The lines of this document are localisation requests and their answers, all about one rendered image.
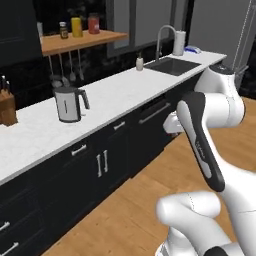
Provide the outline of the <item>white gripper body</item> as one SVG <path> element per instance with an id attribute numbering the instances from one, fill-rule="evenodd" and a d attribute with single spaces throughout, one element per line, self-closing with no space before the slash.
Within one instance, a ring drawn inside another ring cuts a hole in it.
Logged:
<path id="1" fill-rule="evenodd" d="M 171 112 L 163 123 L 163 128 L 167 134 L 182 133 L 184 131 L 176 112 Z"/>

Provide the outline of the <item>black dishwasher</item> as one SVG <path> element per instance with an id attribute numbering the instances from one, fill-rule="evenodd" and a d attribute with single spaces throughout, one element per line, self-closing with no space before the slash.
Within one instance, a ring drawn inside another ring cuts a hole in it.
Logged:
<path id="1" fill-rule="evenodd" d="M 167 116 L 176 110 L 181 97 L 181 93 L 169 90 L 135 111 L 129 140 L 129 171 L 132 177 L 154 160 L 165 146 L 178 135 L 178 133 L 167 134 L 163 123 Z M 171 106 L 147 122 L 138 123 L 140 119 L 151 115 L 166 103 L 171 103 Z"/>

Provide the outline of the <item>dark sink basin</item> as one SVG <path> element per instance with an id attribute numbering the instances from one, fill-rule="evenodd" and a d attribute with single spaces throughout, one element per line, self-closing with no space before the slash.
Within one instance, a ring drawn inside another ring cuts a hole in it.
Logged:
<path id="1" fill-rule="evenodd" d="M 145 68 L 173 76 L 180 76 L 198 66 L 200 66 L 200 63 L 164 57 L 150 64 L 146 64 Z"/>

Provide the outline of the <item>black drawer front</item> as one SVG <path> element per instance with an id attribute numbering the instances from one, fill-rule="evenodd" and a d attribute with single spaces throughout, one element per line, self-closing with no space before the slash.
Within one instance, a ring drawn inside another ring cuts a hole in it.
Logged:
<path id="1" fill-rule="evenodd" d="M 95 140 L 94 135 L 90 135 L 70 147 L 66 148 L 65 150 L 59 152 L 58 154 L 52 156 L 50 159 L 46 161 L 46 171 L 50 172 L 51 174 L 59 173 L 64 167 L 68 164 L 76 163 L 78 160 L 81 160 L 83 157 L 88 155 L 93 151 L 93 142 Z M 81 145 L 87 145 L 87 149 L 78 153 L 75 156 L 71 155 L 71 150 L 76 150 L 81 147 Z"/>
<path id="2" fill-rule="evenodd" d="M 119 128 L 117 131 L 113 129 L 113 126 L 119 124 L 120 122 L 125 121 L 126 124 L 124 127 Z M 95 134 L 95 138 L 97 141 L 105 141 L 110 136 L 115 135 L 118 132 L 121 132 L 125 130 L 130 122 L 130 116 L 125 115 L 123 117 L 118 118 L 117 120 L 111 122 L 110 124 L 106 125 L 105 127 L 102 127 L 100 130 L 98 130 Z"/>
<path id="3" fill-rule="evenodd" d="M 38 256 L 46 244 L 44 229 L 37 231 L 16 230 L 0 236 L 0 253 L 9 249 L 14 242 L 19 246 L 7 256 Z"/>
<path id="4" fill-rule="evenodd" d="M 0 227 L 4 222 L 10 222 L 10 226 L 0 234 L 11 230 L 30 217 L 34 217 L 39 227 L 45 229 L 29 175 L 22 174 L 0 185 Z"/>

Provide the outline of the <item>black cupboard door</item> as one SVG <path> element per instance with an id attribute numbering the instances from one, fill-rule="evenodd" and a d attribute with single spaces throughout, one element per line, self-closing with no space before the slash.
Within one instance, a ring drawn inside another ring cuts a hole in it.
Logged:
<path id="1" fill-rule="evenodd" d="M 51 183 L 54 201 L 46 208 L 45 217 L 53 234 L 61 233 L 91 203 L 97 179 L 94 150 L 63 168 Z"/>
<path id="2" fill-rule="evenodd" d="M 101 189 L 109 195 L 117 189 L 128 176 L 128 131 L 125 129 L 104 141 L 104 150 L 108 150 L 108 172 L 103 172 Z"/>

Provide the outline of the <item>white soap dispenser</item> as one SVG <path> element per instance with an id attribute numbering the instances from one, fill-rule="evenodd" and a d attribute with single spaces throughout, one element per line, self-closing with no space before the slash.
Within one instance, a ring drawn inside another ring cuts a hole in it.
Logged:
<path id="1" fill-rule="evenodd" d="M 142 57 L 142 53 L 138 53 L 137 59 L 136 59 L 136 70 L 142 71 L 144 66 L 144 59 Z"/>

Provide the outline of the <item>blue and white sponge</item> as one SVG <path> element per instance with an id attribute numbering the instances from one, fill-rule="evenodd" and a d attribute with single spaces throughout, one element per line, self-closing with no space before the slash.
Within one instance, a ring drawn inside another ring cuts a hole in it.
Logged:
<path id="1" fill-rule="evenodd" d="M 200 54 L 201 53 L 201 49 L 199 49 L 196 46 L 190 46 L 190 45 L 186 46 L 184 48 L 184 51 L 186 51 L 186 52 L 193 52 L 193 53 L 196 53 L 196 54 Z"/>

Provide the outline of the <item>white paper towel roll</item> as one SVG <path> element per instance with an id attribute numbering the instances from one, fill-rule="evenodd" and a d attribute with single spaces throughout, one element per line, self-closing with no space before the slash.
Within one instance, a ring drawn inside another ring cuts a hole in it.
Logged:
<path id="1" fill-rule="evenodd" d="M 177 31 L 175 33 L 174 46 L 173 46 L 173 55 L 182 56 L 184 53 L 186 32 Z"/>

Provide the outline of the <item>hanging metal utensil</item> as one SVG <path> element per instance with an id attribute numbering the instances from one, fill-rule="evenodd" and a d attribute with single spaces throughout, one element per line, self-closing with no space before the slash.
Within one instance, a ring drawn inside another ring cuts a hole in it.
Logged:
<path id="1" fill-rule="evenodd" d="M 80 49 L 77 49 L 78 52 L 78 62 L 79 62 L 79 75 L 80 75 L 80 79 L 81 81 L 84 81 L 84 74 L 83 74 L 83 70 L 82 70 L 82 63 L 81 63 L 81 54 L 80 54 Z"/>

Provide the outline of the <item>silver electric kettle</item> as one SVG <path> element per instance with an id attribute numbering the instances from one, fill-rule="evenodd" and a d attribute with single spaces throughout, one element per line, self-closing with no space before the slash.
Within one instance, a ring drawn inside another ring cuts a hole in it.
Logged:
<path id="1" fill-rule="evenodd" d="M 75 87 L 59 87 L 53 90 L 58 118 L 64 123 L 74 123 L 81 120 L 79 97 L 83 98 L 86 109 L 90 108 L 85 90 Z"/>

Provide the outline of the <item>hanging metal spatula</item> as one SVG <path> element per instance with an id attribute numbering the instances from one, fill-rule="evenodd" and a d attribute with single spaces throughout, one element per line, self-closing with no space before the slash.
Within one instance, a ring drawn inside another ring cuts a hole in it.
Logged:
<path id="1" fill-rule="evenodd" d="M 69 62 L 70 62 L 70 80 L 72 82 L 75 82 L 76 81 L 76 75 L 75 75 L 75 72 L 73 70 L 73 63 L 72 63 L 72 56 L 71 56 L 71 52 L 69 51 Z"/>

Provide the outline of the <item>red jar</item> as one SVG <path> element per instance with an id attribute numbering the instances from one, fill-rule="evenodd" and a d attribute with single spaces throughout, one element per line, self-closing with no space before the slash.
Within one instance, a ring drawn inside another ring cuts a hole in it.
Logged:
<path id="1" fill-rule="evenodd" d="M 99 16 L 97 13 L 90 13 L 88 17 L 88 31 L 90 34 L 99 34 Z"/>

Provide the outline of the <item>dark spice jar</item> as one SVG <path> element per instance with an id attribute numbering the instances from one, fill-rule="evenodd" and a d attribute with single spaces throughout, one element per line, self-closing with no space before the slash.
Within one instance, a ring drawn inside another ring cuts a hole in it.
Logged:
<path id="1" fill-rule="evenodd" d="M 62 39 L 67 39 L 68 38 L 68 29 L 66 22 L 59 22 L 60 25 L 60 36 Z"/>

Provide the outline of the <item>wooden wall shelf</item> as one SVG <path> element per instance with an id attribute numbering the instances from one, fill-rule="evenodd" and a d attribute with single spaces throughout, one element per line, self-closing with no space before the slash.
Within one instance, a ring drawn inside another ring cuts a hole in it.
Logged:
<path id="1" fill-rule="evenodd" d="M 90 34 L 87 30 L 84 30 L 82 37 L 74 37 L 72 34 L 69 34 L 67 39 L 62 39 L 59 34 L 43 36 L 41 49 L 44 56 L 51 56 L 114 42 L 127 37 L 128 34 L 122 32 L 101 30 L 99 34 Z"/>

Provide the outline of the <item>black wall cupboard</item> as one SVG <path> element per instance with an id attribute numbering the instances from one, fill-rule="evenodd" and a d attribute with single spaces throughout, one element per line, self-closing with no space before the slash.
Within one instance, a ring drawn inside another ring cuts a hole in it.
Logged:
<path id="1" fill-rule="evenodd" d="M 0 67 L 41 56 L 33 0 L 0 0 Z"/>

